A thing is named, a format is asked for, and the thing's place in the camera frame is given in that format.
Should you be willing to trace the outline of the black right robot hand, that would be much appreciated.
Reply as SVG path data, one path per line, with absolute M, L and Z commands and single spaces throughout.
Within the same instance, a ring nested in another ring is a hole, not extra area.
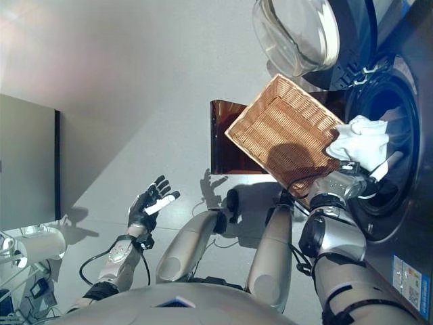
M 380 190 L 387 184 L 385 180 L 391 169 L 400 163 L 403 159 L 403 152 L 395 151 L 384 162 L 379 164 L 373 171 L 368 171 L 363 167 L 359 167 L 358 175 L 363 178 L 363 191 L 359 192 L 354 198 L 361 200 L 369 200 L 377 196 Z

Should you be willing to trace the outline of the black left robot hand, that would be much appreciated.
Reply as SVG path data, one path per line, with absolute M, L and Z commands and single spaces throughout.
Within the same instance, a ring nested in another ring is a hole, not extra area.
M 141 227 L 145 233 L 151 233 L 159 212 L 179 197 L 178 191 L 171 190 L 169 180 L 164 175 L 159 176 L 128 209 L 128 228 Z

